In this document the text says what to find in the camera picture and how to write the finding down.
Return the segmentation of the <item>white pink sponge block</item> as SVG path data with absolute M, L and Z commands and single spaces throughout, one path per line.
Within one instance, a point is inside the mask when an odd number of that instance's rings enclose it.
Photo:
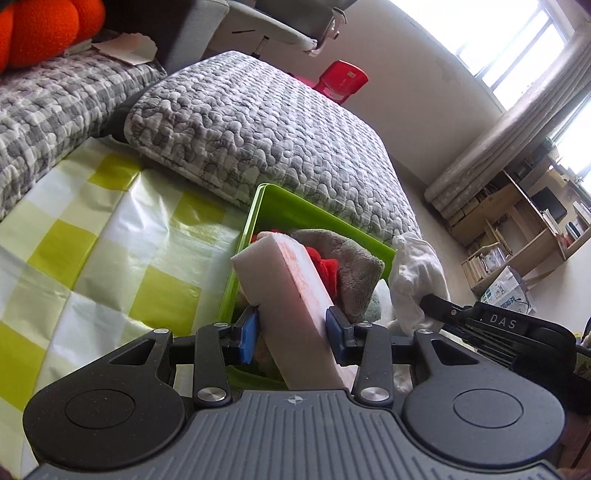
M 287 387 L 351 389 L 356 368 L 335 362 L 325 330 L 334 304 L 304 245 L 267 232 L 231 263 L 245 299 L 259 308 L 263 340 Z

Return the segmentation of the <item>grey plush towel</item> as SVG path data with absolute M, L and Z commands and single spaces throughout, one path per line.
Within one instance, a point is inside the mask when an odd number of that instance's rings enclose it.
M 338 297 L 332 300 L 349 322 L 362 321 L 374 289 L 382 279 L 385 263 L 355 240 L 325 229 L 298 229 L 290 236 L 315 247 L 322 257 L 339 261 Z

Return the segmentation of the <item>white cloth rabbit toy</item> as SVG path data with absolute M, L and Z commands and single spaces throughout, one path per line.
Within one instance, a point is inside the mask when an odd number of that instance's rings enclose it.
M 389 276 L 394 316 L 401 331 L 412 336 L 418 329 L 438 332 L 443 323 L 420 307 L 424 296 L 449 300 L 450 292 L 436 250 L 411 232 L 393 238 L 396 255 Z

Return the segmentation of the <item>white paper shopping bag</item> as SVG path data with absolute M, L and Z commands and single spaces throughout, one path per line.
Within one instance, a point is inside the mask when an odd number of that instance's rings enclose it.
M 534 307 L 528 288 L 519 273 L 506 266 L 480 298 L 485 304 L 521 314 L 533 314 Z

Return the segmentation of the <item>red white plush toy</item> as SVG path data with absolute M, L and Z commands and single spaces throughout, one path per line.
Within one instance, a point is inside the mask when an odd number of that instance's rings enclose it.
M 246 265 L 256 269 L 264 286 L 322 298 L 325 303 L 338 297 L 339 261 L 322 257 L 315 247 L 290 235 L 266 232 L 242 252 Z

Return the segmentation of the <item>wooden desk shelf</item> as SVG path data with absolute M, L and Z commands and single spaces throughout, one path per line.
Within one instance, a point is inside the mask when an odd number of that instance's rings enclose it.
M 506 267 L 541 279 L 590 239 L 590 190 L 546 156 L 499 173 L 448 221 L 469 253 L 462 270 L 482 295 Z

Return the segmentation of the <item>green checkered plastic tablecloth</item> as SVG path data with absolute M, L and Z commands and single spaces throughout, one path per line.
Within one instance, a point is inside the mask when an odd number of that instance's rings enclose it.
M 1 464 L 36 463 L 29 399 L 149 330 L 214 322 L 245 215 L 128 147 L 90 139 L 1 223 Z

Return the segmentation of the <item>grey quilted cushion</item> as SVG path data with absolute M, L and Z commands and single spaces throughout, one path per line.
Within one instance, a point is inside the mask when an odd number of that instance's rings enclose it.
M 147 89 L 123 135 L 147 158 L 240 208 L 271 183 L 384 243 L 420 230 L 378 133 L 242 52 L 199 61 Z

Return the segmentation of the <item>grey floral curtain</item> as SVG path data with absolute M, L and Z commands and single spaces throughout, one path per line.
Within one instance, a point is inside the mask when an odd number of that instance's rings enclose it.
M 502 117 L 427 188 L 425 199 L 448 220 L 590 92 L 590 24 Z

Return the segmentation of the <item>red plastic child chair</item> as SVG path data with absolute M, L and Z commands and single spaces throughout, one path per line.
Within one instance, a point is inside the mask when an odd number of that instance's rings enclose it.
M 344 104 L 369 82 L 369 76 L 361 68 L 344 60 L 332 62 L 318 78 L 311 81 L 299 77 L 298 80 L 318 93 L 325 95 L 336 104 Z

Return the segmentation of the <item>grey checkered sofa cover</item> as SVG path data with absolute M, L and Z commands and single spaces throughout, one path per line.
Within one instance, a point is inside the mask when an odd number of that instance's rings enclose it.
M 119 105 L 166 76 L 156 61 L 132 66 L 96 50 L 59 56 L 1 77 L 1 215 Z

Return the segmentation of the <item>torn white paper piece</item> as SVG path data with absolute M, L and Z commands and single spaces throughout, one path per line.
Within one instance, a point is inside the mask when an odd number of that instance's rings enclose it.
M 132 66 L 150 63 L 157 53 L 155 42 L 139 33 L 121 34 L 111 40 L 93 43 L 92 47 L 110 58 Z

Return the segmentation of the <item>grey office chair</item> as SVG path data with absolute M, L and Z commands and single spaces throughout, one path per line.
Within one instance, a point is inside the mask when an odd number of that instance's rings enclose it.
M 348 23 L 349 1 L 228 1 L 229 12 L 249 24 L 233 35 L 259 33 L 259 44 L 250 55 L 256 59 L 270 40 L 297 48 L 308 56 L 318 56 L 328 40 L 335 40 Z

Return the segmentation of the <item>orange ball plush cushion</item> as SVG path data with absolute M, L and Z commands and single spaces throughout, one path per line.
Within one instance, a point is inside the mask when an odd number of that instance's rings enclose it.
M 91 40 L 102 28 L 101 0 L 20 0 L 1 3 L 1 69 L 21 69 Z

